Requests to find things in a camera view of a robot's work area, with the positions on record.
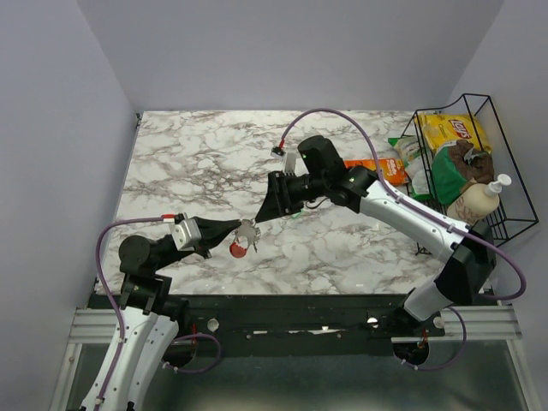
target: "yellow chip bag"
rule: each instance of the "yellow chip bag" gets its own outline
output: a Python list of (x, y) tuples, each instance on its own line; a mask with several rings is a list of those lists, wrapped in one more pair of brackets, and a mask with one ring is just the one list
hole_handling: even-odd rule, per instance
[(438, 148), (448, 141), (463, 139), (474, 144), (478, 150), (491, 152), (491, 145), (480, 122), (475, 117), (473, 119), (477, 135), (469, 115), (419, 114), (422, 134), (432, 151), (437, 152)]

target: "red object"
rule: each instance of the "red object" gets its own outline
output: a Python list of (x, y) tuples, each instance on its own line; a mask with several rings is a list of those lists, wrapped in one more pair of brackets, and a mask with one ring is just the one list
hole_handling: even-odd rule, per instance
[(419, 344), (419, 348), (424, 348), (424, 346), (428, 343), (428, 333), (426, 333), (426, 328), (422, 329), (422, 342)]
[[(198, 334), (198, 328), (196, 327), (196, 324), (192, 324), (190, 327), (193, 334)], [(196, 338), (192, 339), (192, 345), (196, 345), (198, 343), (198, 340)]]
[(232, 257), (235, 257), (237, 259), (240, 259), (247, 254), (246, 248), (236, 244), (235, 242), (230, 244), (229, 250), (230, 250), (230, 253), (232, 254)]

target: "cable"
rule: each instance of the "cable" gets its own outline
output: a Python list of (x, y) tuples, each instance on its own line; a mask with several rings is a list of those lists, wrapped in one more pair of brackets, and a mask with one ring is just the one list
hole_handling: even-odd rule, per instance
[[(123, 316), (122, 311), (120, 310), (120, 307), (116, 304), (116, 301), (114, 299), (114, 295), (109, 289), (109, 285), (106, 282), (106, 279), (104, 278), (103, 268), (101, 267), (101, 244), (103, 243), (104, 236), (106, 233), (110, 231), (110, 229), (113, 229), (114, 227), (117, 227), (119, 225), (126, 225), (126, 224), (134, 224), (134, 223), (158, 223), (163, 221), (164, 219), (161, 217), (149, 217), (149, 218), (134, 218), (131, 220), (119, 220), (114, 223), (111, 223), (107, 225), (103, 231), (99, 234), (99, 237), (97, 239), (97, 244), (95, 246), (95, 265), (97, 266), (97, 273), (99, 277), (99, 281), (103, 285), (104, 293), (106, 294), (107, 298), (109, 299), (110, 304), (112, 305), (112, 308), (114, 309), (114, 313), (116, 314), (116, 318), (118, 319), (118, 324), (120, 327), (120, 342), (118, 343), (118, 346), (116, 347), (116, 352), (114, 353), (114, 356), (112, 357), (112, 362), (110, 363), (109, 370), (107, 371), (106, 375), (104, 376), (103, 385), (101, 385), (101, 389), (98, 393), (98, 398), (102, 399), (104, 397), (104, 393), (106, 392), (106, 389), (109, 385), (110, 379), (112, 378), (112, 374), (114, 372), (114, 369), (116, 368), (116, 364), (118, 363), (118, 360), (120, 359), (120, 354), (122, 353), (123, 348), (123, 340), (126, 336), (126, 326), (123, 322)], [(101, 407), (101, 404), (96, 404), (93, 408), (93, 411), (98, 411)]]
[(428, 344), (428, 332), (426, 328), (422, 329), (422, 341), (419, 344), (419, 348), (424, 348)]
[(328, 198), (325, 197), (323, 200), (321, 200), (318, 204), (316, 205), (309, 205), (308, 204), (308, 201), (305, 203), (305, 207), (308, 209), (308, 210), (316, 210), (318, 207), (320, 207), (322, 204), (324, 204), (325, 201), (327, 201)]
[(409, 368), (413, 368), (415, 371), (425, 371), (425, 372), (431, 372), (431, 371), (439, 371), (443, 370), (444, 368), (454, 364), (459, 358), (461, 358), (462, 353), (464, 352), (464, 348), (466, 346), (466, 341), (468, 340), (468, 334), (466, 330), (466, 324), (464, 324), (464, 319), (462, 318), (461, 314), (455, 310), (453, 307), (447, 307), (449, 310), (451, 310), (453, 313), (455, 313), (456, 317), (459, 318), (459, 321), (461, 322), (462, 326), (462, 343), (459, 350), (456, 352), (456, 354), (445, 362), (444, 364), (440, 364), (439, 366), (414, 366), (413, 364), (409, 364), (405, 360), (402, 360), (402, 365), (406, 365)]
[[(366, 143), (369, 146), (369, 149), (371, 150), (371, 154), (373, 155), (373, 159), (375, 161), (375, 166), (377, 167), (378, 180), (380, 181), (383, 188), (387, 191), (387, 193), (390, 196), (392, 196), (394, 199), (397, 199), (399, 197), (399, 195), (392, 191), (389, 184), (386, 182), (386, 180), (383, 177), (383, 172), (382, 172), (382, 168), (380, 167), (380, 163), (378, 161), (377, 152), (375, 151), (375, 148), (373, 147), (372, 141), (369, 138), (369, 136), (367, 135), (366, 131), (363, 129), (363, 127), (356, 120), (352, 119), (351, 117), (347, 116), (346, 114), (342, 113), (341, 111), (333, 110), (333, 109), (312, 109), (312, 110), (305, 111), (304, 113), (302, 113), (298, 117), (296, 117), (296, 119), (294, 119), (288, 125), (288, 127), (285, 129), (285, 131), (282, 134), (282, 139), (281, 139), (281, 142), (280, 142), (280, 146), (283, 146), (283, 144), (285, 144), (285, 138), (287, 137), (289, 131), (294, 127), (294, 125), (298, 121), (300, 121), (301, 118), (303, 118), (305, 116), (308, 116), (312, 113), (319, 113), (319, 112), (331, 113), (331, 114), (335, 114), (337, 116), (340, 116), (340, 117), (344, 118), (345, 120), (347, 120), (348, 122), (352, 123), (358, 129), (358, 131), (360, 131), (361, 135), (363, 135), (363, 138), (366, 140)], [(430, 213), (428, 213), (427, 211), (424, 211), (420, 207), (418, 207), (418, 206), (414, 205), (413, 203), (407, 201), (405, 199), (405, 197), (400, 198), (399, 201), (402, 204), (404, 204), (407, 208), (419, 213), (421, 216), (428, 218), (429, 220), (433, 221), (434, 223), (437, 223), (437, 224), (441, 225), (442, 227), (444, 227), (446, 229), (452, 229), (453, 232), (455, 232), (459, 235), (462, 235), (463, 237), (466, 237), (469, 240), (475, 241), (475, 242), (479, 243), (480, 245), (482, 245), (486, 248), (489, 248), (490, 250), (492, 250), (493, 252), (498, 254), (500, 257), (505, 259), (506, 262), (511, 265), (511, 267), (515, 270), (515, 273), (517, 274), (517, 276), (520, 278), (520, 288), (514, 294), (511, 294), (511, 295), (499, 295), (499, 296), (497, 296), (497, 295), (482, 295), (484, 298), (486, 298), (487, 300), (508, 301), (508, 300), (514, 300), (515, 298), (518, 298), (518, 297), (522, 296), (523, 293), (525, 293), (525, 290), (527, 288), (527, 279), (525, 278), (524, 272), (521, 270), (521, 268), (518, 266), (518, 264), (514, 261), (514, 259), (512, 259), (503, 250), (501, 250), (500, 248), (495, 247), (490, 242), (487, 242), (487, 241), (477, 237), (476, 235), (473, 235), (473, 234), (468, 233), (467, 231), (463, 231), (461, 229), (457, 229), (457, 228), (452, 227), (449, 223), (445, 222), (441, 218), (434, 217)]]
[(221, 343), (219, 340), (217, 340), (214, 336), (211, 336), (209, 334), (202, 334), (201, 332), (197, 334), (189, 334), (184, 337), (179, 337), (173, 340), (173, 343), (177, 343), (179, 341), (185, 341), (185, 340), (193, 340), (193, 339), (205, 339), (205, 340), (212, 340), (215, 345), (217, 345), (217, 355), (215, 356), (215, 360), (209, 365), (205, 366), (204, 368), (200, 368), (198, 370), (185, 370), (184, 368), (179, 368), (177, 366), (172, 366), (169, 362), (165, 362), (163, 367), (169, 368), (170, 370), (173, 370), (175, 372), (179, 372), (181, 374), (201, 374), (203, 372), (211, 370), (213, 367), (217, 366), (219, 362), (221, 362), (222, 356), (223, 356), (223, 347), (221, 346)]

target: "orange snack bag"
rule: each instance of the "orange snack bag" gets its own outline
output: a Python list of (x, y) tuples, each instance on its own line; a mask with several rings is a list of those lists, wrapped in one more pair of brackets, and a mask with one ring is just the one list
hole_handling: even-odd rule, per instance
[[(383, 170), (384, 178), (393, 186), (401, 186), (409, 182), (408, 175), (405, 174), (405, 169), (403, 168), (403, 162), (399, 158), (380, 158), (380, 167)], [(345, 160), (344, 165), (347, 169), (354, 167), (355, 165), (363, 165), (369, 170), (375, 171), (375, 160), (373, 159), (364, 159), (364, 160)]]

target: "white wall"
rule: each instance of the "white wall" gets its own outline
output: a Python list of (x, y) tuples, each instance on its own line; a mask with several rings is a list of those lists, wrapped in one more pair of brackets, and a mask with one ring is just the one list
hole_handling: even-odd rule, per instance
[(73, 0), (0, 4), (0, 403), (49, 407), (135, 116)]
[[(540, 225), (505, 249), (527, 273), (528, 291), (515, 302), (529, 365), (548, 408), (548, 30), (545, 0), (507, 0), (451, 100), (463, 92), (491, 94), (512, 151), (531, 190)], [(514, 291), (515, 274), (503, 262), (500, 293)]]
[(501, 3), (79, 0), (140, 110), (439, 104)]

